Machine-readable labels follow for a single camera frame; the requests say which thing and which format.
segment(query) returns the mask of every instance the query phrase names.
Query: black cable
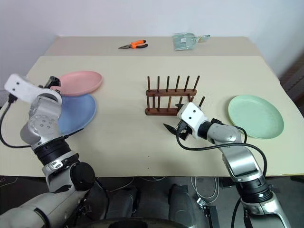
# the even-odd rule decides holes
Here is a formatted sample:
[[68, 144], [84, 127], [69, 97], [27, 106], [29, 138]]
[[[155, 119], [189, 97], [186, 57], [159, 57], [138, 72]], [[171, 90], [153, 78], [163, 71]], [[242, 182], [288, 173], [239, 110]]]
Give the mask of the black cable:
[[66, 134], [65, 136], [63, 136], [65, 139], [67, 139], [68, 137], [70, 137], [70, 136], [72, 136], [73, 134], [76, 134], [77, 132], [79, 132], [79, 131], [82, 131], [83, 130], [83, 128], [81, 128], [81, 129], [79, 129], [79, 130], [77, 130], [77, 131], [74, 131], [74, 132], [72, 132], [71, 134]]
[[181, 146], [181, 148], [188, 150], [188, 151], [205, 151], [205, 150], [211, 150], [211, 149], [217, 149], [217, 148], [221, 148], [221, 147], [228, 147], [228, 146], [247, 146], [247, 147], [251, 147], [253, 149], [255, 149], [256, 151], [258, 151], [264, 161], [264, 169], [263, 169], [263, 175], [266, 176], [266, 172], [267, 172], [267, 159], [265, 154], [263, 153], [263, 151], [261, 149], [259, 149], [258, 147], [248, 144], [248, 143], [242, 143], [242, 142], [234, 142], [234, 143], [226, 143], [226, 144], [221, 144], [221, 145], [215, 145], [215, 146], [208, 146], [208, 147], [201, 147], [201, 148], [191, 148], [191, 147], [186, 147], [183, 144], [181, 144], [180, 142], [180, 131], [177, 130], [176, 131], [176, 140], [177, 143]]
[[237, 203], [236, 205], [234, 206], [234, 209], [233, 209], [233, 214], [232, 214], [232, 220], [231, 220], [231, 228], [234, 228], [234, 221], [236, 220], [236, 215], [237, 215], [237, 210], [238, 210], [238, 207], [239, 207], [239, 204], [241, 203], [241, 198], [239, 198], [237, 200]]
[[244, 133], [244, 143], [247, 142], [247, 132], [245, 131], [244, 128], [241, 128], [241, 127], [238, 127], [238, 126], [235, 126], [236, 128], [238, 128], [239, 130], [241, 130], [243, 133]]
[[104, 213], [104, 219], [106, 219], [106, 214], [108, 213], [109, 210], [109, 206], [110, 206], [110, 198], [108, 195], [108, 192], [106, 191], [106, 189], [103, 187], [103, 185], [101, 184], [101, 182], [98, 180], [98, 178], [96, 177], [96, 183], [100, 186], [100, 188], [104, 191], [105, 196], [107, 198], [107, 204], [106, 204], [106, 209], [105, 209], [105, 213]]
[[1, 142], [4, 144], [4, 145], [6, 145], [6, 146], [8, 146], [8, 147], [10, 147], [10, 148], [28, 148], [28, 147], [30, 147], [30, 145], [24, 145], [24, 146], [12, 146], [12, 145], [9, 145], [5, 140], [4, 140], [4, 138], [2, 137], [2, 132], [1, 132], [1, 130], [2, 130], [2, 122], [3, 122], [3, 119], [4, 119], [4, 116], [5, 116], [5, 114], [7, 113], [7, 111], [9, 110], [9, 108], [10, 108], [10, 105], [12, 104], [12, 102], [9, 100], [9, 104], [8, 104], [8, 106], [6, 107], [6, 109], [4, 110], [4, 112], [3, 112], [3, 114], [2, 114], [2, 116], [1, 116], [1, 118], [0, 118], [0, 140], [1, 140]]

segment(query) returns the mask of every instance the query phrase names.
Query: pink plate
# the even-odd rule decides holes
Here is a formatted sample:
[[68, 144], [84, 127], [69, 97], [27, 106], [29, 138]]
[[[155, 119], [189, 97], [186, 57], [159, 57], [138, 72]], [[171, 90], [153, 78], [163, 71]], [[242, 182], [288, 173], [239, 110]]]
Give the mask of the pink plate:
[[80, 96], [96, 90], [102, 83], [103, 77], [94, 71], [77, 71], [60, 78], [61, 86], [52, 86], [64, 96]]

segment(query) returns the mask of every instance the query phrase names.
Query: pliers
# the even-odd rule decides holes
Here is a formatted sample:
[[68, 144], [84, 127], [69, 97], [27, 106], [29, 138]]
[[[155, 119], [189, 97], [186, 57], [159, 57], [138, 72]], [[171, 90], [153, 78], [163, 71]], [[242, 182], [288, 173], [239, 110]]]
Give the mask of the pliers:
[[135, 42], [132, 42], [131, 44], [128, 44], [128, 45], [125, 45], [125, 46], [122, 46], [122, 47], [119, 47], [118, 49], [128, 49], [128, 48], [146, 48], [148, 47], [148, 44], [144, 44], [146, 42], [145, 39], [141, 39], [141, 40], [138, 40], [138, 41], [135, 41]]

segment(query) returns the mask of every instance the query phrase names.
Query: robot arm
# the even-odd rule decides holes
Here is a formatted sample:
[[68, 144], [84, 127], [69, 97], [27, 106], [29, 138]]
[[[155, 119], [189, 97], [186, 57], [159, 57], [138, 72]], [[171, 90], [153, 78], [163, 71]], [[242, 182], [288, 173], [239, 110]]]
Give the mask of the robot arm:
[[[263, 172], [252, 152], [245, 146], [248, 144], [242, 143], [237, 128], [224, 125], [220, 121], [209, 122], [208, 118], [194, 103], [184, 104], [177, 116], [181, 119], [176, 132], [178, 142], [181, 134], [191, 133], [196, 139], [204, 138], [215, 145], [220, 145], [218, 148], [222, 152], [225, 166], [236, 184], [241, 196], [241, 203], [249, 215], [277, 215], [283, 226], [290, 228], [289, 221], [276, 195], [269, 189]], [[187, 150], [195, 149], [181, 146]]]
[[18, 75], [11, 75], [5, 89], [31, 104], [29, 120], [20, 132], [23, 141], [37, 155], [46, 177], [48, 193], [29, 200], [0, 216], [4, 228], [57, 228], [81, 205], [95, 182], [92, 167], [80, 162], [79, 155], [69, 148], [57, 124], [62, 99], [59, 93], [36, 87]]

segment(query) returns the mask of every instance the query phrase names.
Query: table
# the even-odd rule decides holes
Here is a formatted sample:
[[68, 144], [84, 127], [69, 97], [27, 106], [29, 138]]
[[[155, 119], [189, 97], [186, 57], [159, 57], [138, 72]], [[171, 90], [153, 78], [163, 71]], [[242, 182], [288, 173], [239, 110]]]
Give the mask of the table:
[[[145, 39], [148, 48], [118, 49]], [[211, 37], [191, 51], [175, 51], [171, 37], [59, 37], [45, 56], [261, 56], [246, 37]]]
[[[181, 76], [181, 86], [190, 75], [189, 88], [200, 75], [194, 102], [206, 96], [202, 110], [210, 119], [229, 124], [227, 105], [237, 95], [257, 95], [271, 102], [282, 114], [284, 131], [271, 140], [249, 138], [248, 143], [264, 151], [269, 176], [304, 173], [304, 119], [260, 56], [42, 56], [28, 79], [43, 85], [49, 76], [78, 70], [99, 72], [104, 82], [92, 93], [97, 102], [93, 121], [67, 142], [99, 177], [228, 176], [219, 150], [192, 152], [178, 146], [174, 135], [162, 125], [176, 126], [177, 117], [145, 115], [147, 76], [151, 88], [156, 87], [157, 76], [161, 76], [161, 87], [171, 76], [173, 88], [177, 75]], [[9, 110], [2, 130], [9, 143], [24, 144], [19, 131], [28, 111], [29, 104], [20, 100]], [[184, 144], [210, 145], [192, 137]], [[262, 158], [252, 151], [263, 168]], [[31, 150], [0, 145], [0, 175], [43, 176], [41, 168]]]

